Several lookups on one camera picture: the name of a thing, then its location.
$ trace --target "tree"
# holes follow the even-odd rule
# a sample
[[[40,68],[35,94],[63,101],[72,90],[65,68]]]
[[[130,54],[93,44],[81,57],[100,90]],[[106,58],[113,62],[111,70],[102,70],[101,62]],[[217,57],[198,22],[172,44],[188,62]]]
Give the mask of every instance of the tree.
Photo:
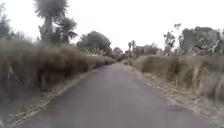
[[[110,52],[110,40],[103,34],[92,31],[87,35],[82,35],[81,40],[77,43],[77,46],[81,49],[87,49],[90,52],[102,50],[105,54]]]
[[[128,43],[128,51],[131,53],[131,42]]]
[[[197,54],[223,54],[223,34],[210,27],[196,27],[182,31],[184,39],[180,42],[181,51]]]
[[[136,42],[134,40],[131,42],[131,46],[132,46],[132,50],[134,50],[134,48],[136,47]]]
[[[69,43],[69,40],[76,37],[77,34],[73,32],[76,28],[77,23],[70,18],[63,18],[56,22],[58,27],[56,27],[56,31],[53,36],[53,40],[56,42]]]
[[[67,0],[35,0],[36,14],[44,19],[44,25],[39,27],[42,41],[50,41],[53,33],[53,22],[65,17]]]
[[[0,39],[10,34],[9,20],[4,12],[4,3],[0,3]]]
[[[171,52],[172,48],[174,47],[174,43],[176,41],[175,36],[171,32],[168,31],[167,34],[164,34],[165,52],[168,54]]]
[[[114,55],[121,55],[122,53],[123,53],[123,51],[119,47],[115,47],[113,49],[113,54]]]

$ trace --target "bush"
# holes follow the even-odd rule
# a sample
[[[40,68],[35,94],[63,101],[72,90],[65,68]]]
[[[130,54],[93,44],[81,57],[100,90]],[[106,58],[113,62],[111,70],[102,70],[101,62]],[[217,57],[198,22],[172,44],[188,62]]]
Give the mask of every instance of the bush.
[[[72,45],[0,41],[0,100],[48,91],[71,75],[113,62],[108,57],[87,56]]]
[[[176,85],[193,88],[198,95],[224,100],[223,56],[141,56],[134,66],[141,72],[153,73]]]

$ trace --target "tree canopy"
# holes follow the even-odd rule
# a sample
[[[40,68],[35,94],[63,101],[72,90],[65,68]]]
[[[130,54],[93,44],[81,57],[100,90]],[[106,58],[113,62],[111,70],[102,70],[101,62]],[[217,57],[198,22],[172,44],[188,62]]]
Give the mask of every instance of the tree canopy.
[[[87,35],[82,35],[81,40],[77,43],[79,48],[85,48],[89,51],[94,51],[95,49],[102,50],[105,54],[110,51],[110,40],[103,34],[92,31]]]

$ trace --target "sky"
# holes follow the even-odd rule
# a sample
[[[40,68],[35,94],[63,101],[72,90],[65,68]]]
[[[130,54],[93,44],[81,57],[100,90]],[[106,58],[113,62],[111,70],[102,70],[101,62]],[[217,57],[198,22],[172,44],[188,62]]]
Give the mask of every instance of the sky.
[[[43,20],[35,14],[33,0],[2,0],[14,30],[28,36],[39,36]],[[196,26],[224,28],[223,0],[68,0],[67,16],[78,23],[79,35],[93,30],[107,36],[112,48],[128,49],[135,40],[143,46],[155,42],[164,46],[163,34]]]

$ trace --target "paved road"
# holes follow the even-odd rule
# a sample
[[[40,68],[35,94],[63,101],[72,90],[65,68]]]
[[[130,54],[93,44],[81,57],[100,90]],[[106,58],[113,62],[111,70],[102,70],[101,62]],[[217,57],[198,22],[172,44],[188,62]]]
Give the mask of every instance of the paved road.
[[[157,90],[106,66],[18,128],[211,128]]]

